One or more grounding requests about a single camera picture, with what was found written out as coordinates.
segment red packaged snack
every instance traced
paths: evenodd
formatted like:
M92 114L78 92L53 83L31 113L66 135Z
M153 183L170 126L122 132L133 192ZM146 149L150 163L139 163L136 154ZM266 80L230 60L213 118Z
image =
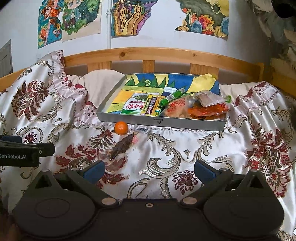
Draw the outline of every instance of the red packaged snack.
M212 115L212 116L196 116L196 115L190 115L192 119L196 120L210 120L210 121L219 121L221 120L220 116Z
M189 96L185 96L172 101L167 105L167 108L162 111L160 116L173 118L189 118L190 115L188 115L187 113L188 98Z
M231 104L223 102L220 104L211 105L208 107L202 107L198 105L193 108L188 109L188 114L196 116L212 116L212 115L221 115L229 111Z

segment barcode sticker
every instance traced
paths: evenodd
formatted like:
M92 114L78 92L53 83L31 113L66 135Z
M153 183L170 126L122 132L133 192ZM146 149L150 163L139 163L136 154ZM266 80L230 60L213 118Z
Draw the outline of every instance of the barcode sticker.
M169 96L166 97L166 99L168 100L168 102L172 101L175 97L170 94Z
M139 131L139 132L143 132L143 133L148 133L149 132L149 129L146 129L146 128L143 128L143 127L137 127L136 128L136 131Z

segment wooden headboard slat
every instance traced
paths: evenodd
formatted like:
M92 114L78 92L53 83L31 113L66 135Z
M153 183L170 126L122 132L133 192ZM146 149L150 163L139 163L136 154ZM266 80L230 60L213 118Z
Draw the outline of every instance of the wooden headboard slat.
M155 61L154 60L143 60L142 71L143 73L154 73Z
M135 47L116 48L80 53L64 57L66 67L87 65L88 72L96 69L111 69L112 61L143 61L143 72L154 72L155 61L190 64L191 74L211 73L217 77L219 69L230 70L260 81L264 64L252 64L239 59L194 50L173 48ZM0 78L0 91L8 88L24 69Z
M215 79L217 79L219 75L219 68L199 64L190 64L190 74L203 75L207 73L210 73Z
M260 66L239 59L194 50L173 48L135 47L98 50L64 58L66 66L92 64L105 61L155 60L184 64L199 64L246 74L259 80Z
M296 97L296 80L278 73L272 73L270 84L281 88L286 93Z

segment colorful painting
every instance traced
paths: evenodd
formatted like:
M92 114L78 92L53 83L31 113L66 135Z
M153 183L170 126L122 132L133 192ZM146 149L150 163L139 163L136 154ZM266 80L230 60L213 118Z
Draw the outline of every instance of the colorful painting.
M63 0L44 0L39 9L38 48L62 38L59 13L63 11Z
M62 41L101 33L102 0L65 0Z
M228 36L229 2L228 0L177 0L186 13L182 26L175 30Z
M168 96L178 89L185 88L186 93L193 94L201 90L211 90L219 94L219 84L210 74L202 76L186 74L129 74L125 85L112 101L107 113L119 114L124 104L133 97L145 101L148 94Z
M111 36L137 35L157 0L114 0Z

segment aluminum tray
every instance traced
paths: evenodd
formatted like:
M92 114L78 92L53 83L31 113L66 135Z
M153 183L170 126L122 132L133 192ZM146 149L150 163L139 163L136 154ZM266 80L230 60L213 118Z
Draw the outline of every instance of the aluminum tray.
M167 74L167 73L149 73L149 74ZM96 114L102 122L118 122L124 121L129 124L138 124L146 126L161 126L161 127L172 127L182 129L193 129L193 130L207 130L207 131L223 131L227 115L224 120L195 120L185 118L171 118L171 117L154 117L144 115L127 115L127 114L114 114L106 113L107 108L113 102L115 97L118 95L121 88L124 86L126 81L126 75L114 86L109 92L106 98L98 107Z

